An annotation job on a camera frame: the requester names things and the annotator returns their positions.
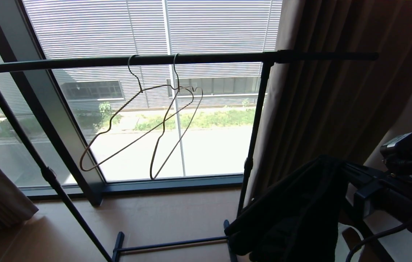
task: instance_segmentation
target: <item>black garment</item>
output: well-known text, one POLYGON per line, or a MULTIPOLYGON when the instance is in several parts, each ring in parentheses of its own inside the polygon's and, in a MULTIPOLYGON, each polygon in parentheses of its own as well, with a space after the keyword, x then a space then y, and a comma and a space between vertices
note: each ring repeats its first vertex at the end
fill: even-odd
POLYGON ((334 261, 343 164, 319 156, 271 186, 225 230, 231 250, 256 262, 334 261))

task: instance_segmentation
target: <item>road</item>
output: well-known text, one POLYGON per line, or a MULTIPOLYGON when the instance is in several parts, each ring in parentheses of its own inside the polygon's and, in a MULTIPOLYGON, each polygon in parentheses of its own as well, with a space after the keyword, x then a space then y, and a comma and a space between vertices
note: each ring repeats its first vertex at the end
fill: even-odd
MULTIPOLYGON (((249 147, 251 126, 188 130, 184 135, 184 159, 187 176, 232 174, 243 172, 243 164, 249 147)), ((149 179, 149 166, 157 138, 161 132, 153 131, 129 148, 101 165, 107 181, 149 179)), ((118 151, 137 139, 142 133, 104 134, 91 146, 98 161, 118 151)), ((173 146, 178 141, 177 131, 166 131, 158 145, 153 165, 155 174, 173 146)), ((61 183, 75 180, 49 141, 33 143, 57 174, 61 183)), ((18 186, 46 186, 40 170, 25 147, 19 143, 0 144, 0 168, 18 186)), ((173 151, 158 178, 183 176, 180 145, 173 151)))

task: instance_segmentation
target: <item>tile floor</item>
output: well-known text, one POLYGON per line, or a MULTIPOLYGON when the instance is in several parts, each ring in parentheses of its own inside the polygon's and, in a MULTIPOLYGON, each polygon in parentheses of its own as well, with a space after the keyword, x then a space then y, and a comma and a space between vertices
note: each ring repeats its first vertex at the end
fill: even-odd
MULTIPOLYGON (((239 190, 186 192, 106 198, 101 207, 74 201, 111 254, 117 233, 123 247, 224 235, 224 219, 233 220, 239 190)), ((91 240, 60 202, 37 203, 38 213, 21 226, 0 230, 0 262, 101 262, 91 240)), ((121 262, 228 262, 224 243, 130 254, 121 262)))

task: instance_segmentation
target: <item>white object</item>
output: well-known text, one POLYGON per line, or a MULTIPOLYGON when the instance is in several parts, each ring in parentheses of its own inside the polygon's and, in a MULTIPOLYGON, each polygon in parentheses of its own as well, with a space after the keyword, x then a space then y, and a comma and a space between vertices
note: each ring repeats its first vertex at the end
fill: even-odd
MULTIPOLYGON (((350 228, 354 229, 359 238, 363 240, 363 235, 355 227, 339 223, 339 239, 337 240, 337 247, 335 247, 335 262, 345 262, 345 260, 347 259, 347 255, 350 252, 350 248, 348 247, 347 241, 345 241, 345 238, 343 237, 342 233, 350 228)), ((360 250, 354 253, 351 261, 359 261, 363 251, 364 246, 362 246, 360 250)))

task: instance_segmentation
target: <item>clothes rack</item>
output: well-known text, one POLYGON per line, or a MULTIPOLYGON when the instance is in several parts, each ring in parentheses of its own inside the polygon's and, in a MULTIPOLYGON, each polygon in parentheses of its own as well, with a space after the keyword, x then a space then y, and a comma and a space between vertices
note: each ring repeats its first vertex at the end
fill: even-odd
MULTIPOLYGON (((267 87, 267 81, 271 67, 274 63, 292 63, 295 61, 311 61, 311 60, 364 60, 374 61, 378 58, 378 53, 340 53, 340 52, 322 52, 322 53, 303 53, 296 50, 279 50, 274 52, 260 52, 260 53, 211 53, 211 54, 179 54, 176 56, 176 64, 194 64, 194 63, 245 63, 245 62, 261 62, 263 63, 261 70, 261 81, 259 84, 259 92, 257 96, 256 114, 254 117, 253 128, 251 132, 251 139, 249 143, 248 156, 244 164, 243 183, 239 198, 239 207, 237 216, 243 208, 244 197, 248 186, 248 179, 253 168, 253 154, 254 147, 257 140, 257 131, 259 128, 259 121, 261 119, 262 108, 264 105, 264 96, 267 87)), ((21 61, 12 63, 0 63, 0 73, 26 71, 26 70, 50 70, 57 68, 86 68, 86 67, 106 67, 106 66, 126 66, 129 56, 127 57, 100 57, 100 58, 74 58, 74 59, 53 59, 53 60, 38 60, 38 61, 21 61)), ((165 65, 173 64, 174 55, 137 55, 131 60, 131 65, 165 65)), ((28 101, 27 104, 37 103, 37 101, 28 101)), ((81 214, 73 205, 71 199, 64 192, 64 189, 56 179, 56 175, 52 169, 45 164, 40 157, 30 139, 27 137, 17 118, 13 114, 10 106, 6 102, 0 91, 0 108, 3 111, 5 117, 10 122, 11 126, 15 130, 17 136, 20 138, 30 155, 33 157, 36 164, 41 170, 43 178, 50 184, 50 186, 56 191, 59 197, 62 199, 68 210, 72 213, 80 226, 86 232, 88 237, 93 241, 98 250, 103 255, 107 262, 118 262, 120 255, 130 251, 141 251, 158 249, 161 247, 184 247, 185 245, 198 244, 198 243, 210 243, 217 241, 228 240, 226 236, 213 237, 205 239, 196 239, 182 242, 171 242, 164 244, 155 244, 141 247, 122 247, 124 234, 119 232, 116 238, 115 247, 112 253, 112 257, 106 252, 98 238, 94 235, 91 228, 85 222, 81 214)), ((229 225, 228 220, 224 221, 224 227, 229 225)), ((231 250, 230 258, 231 262, 237 262, 236 255, 231 250)))

